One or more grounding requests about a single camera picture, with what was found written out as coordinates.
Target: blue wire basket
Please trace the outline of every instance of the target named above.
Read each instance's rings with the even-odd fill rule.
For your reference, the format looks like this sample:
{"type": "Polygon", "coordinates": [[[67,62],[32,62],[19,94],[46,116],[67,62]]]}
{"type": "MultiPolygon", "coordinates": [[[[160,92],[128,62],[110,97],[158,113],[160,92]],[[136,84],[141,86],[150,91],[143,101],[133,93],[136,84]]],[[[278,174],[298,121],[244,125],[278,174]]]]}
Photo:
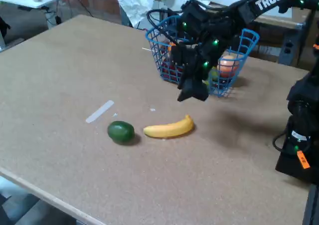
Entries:
{"type": "MultiPolygon", "coordinates": [[[[170,16],[162,20],[158,27],[178,42],[188,41],[185,37],[177,36],[176,25],[179,18],[179,15],[170,16]]],[[[147,31],[146,39],[150,42],[155,64],[162,79],[178,84],[184,67],[170,62],[170,51],[174,44],[170,43],[156,28],[147,31]]],[[[239,39],[236,48],[230,47],[224,52],[218,60],[217,66],[209,72],[208,80],[204,81],[210,94],[215,94],[218,97],[225,96],[236,81],[248,55],[256,46],[259,34],[249,29],[243,29],[239,39]]]]}

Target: wall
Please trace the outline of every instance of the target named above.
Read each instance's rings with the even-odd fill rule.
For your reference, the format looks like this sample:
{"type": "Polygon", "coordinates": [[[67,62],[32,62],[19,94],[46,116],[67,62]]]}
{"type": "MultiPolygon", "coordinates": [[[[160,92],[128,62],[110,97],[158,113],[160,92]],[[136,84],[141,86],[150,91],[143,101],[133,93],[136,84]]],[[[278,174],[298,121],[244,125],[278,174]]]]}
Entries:
{"type": "MultiPolygon", "coordinates": [[[[94,17],[116,20],[120,22],[120,6],[117,0],[80,0],[81,3],[94,15],[94,17]]],[[[74,13],[87,14],[78,0],[62,0],[59,6],[69,7],[74,13]]]]}

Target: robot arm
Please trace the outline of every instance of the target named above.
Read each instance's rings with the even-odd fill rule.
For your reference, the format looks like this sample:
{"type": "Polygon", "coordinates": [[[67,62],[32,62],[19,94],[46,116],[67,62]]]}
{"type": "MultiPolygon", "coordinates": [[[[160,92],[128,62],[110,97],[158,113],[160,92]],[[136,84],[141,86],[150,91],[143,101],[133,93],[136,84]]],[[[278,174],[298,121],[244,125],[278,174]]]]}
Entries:
{"type": "MultiPolygon", "coordinates": [[[[190,97],[204,101],[208,97],[207,86],[202,81],[208,78],[209,71],[217,65],[234,37],[258,16],[276,6],[280,12],[286,12],[291,6],[319,9],[319,0],[241,0],[225,8],[205,6],[207,10],[203,6],[196,0],[182,6],[183,14],[176,31],[178,37],[190,41],[188,44],[175,41],[153,23],[176,45],[171,48],[172,62],[184,67],[178,101],[190,97]]],[[[319,140],[319,60],[313,70],[291,88],[287,100],[292,115],[283,133],[273,140],[274,147],[281,152],[276,170],[319,185],[319,146],[315,145],[319,140]],[[285,141],[279,148],[276,141],[281,136],[285,136],[285,141]],[[297,152],[303,154],[311,168],[302,168],[304,161],[298,159],[297,152]]]]}
{"type": "Polygon", "coordinates": [[[194,46],[177,42],[163,32],[176,44],[171,50],[171,60],[184,66],[178,88],[181,93],[178,101],[195,97],[204,101],[208,97],[206,85],[202,83],[208,73],[216,66],[223,52],[233,43],[234,37],[257,17],[279,6],[285,12],[291,6],[319,8],[319,0],[240,0],[224,8],[204,10],[200,2],[190,0],[182,6],[182,15],[176,30],[179,37],[189,38],[194,46]]]}

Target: tape piece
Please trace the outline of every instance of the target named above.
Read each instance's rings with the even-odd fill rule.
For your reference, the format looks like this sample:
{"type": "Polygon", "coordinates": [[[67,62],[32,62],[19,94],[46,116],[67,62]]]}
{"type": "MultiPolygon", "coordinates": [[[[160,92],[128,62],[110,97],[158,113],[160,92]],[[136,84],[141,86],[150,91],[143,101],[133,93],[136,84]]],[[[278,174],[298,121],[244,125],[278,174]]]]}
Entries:
{"type": "Polygon", "coordinates": [[[308,161],[307,161],[307,159],[302,151],[299,150],[297,152],[297,156],[298,156],[299,161],[304,169],[310,168],[310,165],[309,165],[309,163],[308,163],[308,161]]]}
{"type": "Polygon", "coordinates": [[[89,124],[95,121],[98,117],[100,117],[105,111],[112,107],[114,102],[109,100],[104,105],[101,106],[97,111],[95,111],[90,117],[88,117],[85,121],[89,124]]]}

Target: white label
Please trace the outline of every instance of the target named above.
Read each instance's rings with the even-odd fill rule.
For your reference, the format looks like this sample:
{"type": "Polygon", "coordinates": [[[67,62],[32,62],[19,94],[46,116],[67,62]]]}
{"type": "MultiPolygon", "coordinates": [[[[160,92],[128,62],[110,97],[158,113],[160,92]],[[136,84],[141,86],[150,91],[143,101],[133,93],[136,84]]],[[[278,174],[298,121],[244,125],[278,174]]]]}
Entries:
{"type": "Polygon", "coordinates": [[[109,100],[104,105],[101,106],[97,111],[95,111],[90,117],[88,117],[85,121],[89,124],[95,121],[98,117],[100,117],[105,111],[107,111],[114,102],[112,100],[109,100]]]}
{"type": "Polygon", "coordinates": [[[293,132],[291,133],[291,135],[294,136],[296,139],[300,139],[300,140],[302,140],[302,141],[307,141],[307,138],[306,138],[305,136],[300,135],[300,134],[296,133],[295,131],[293,131],[293,132]]]}

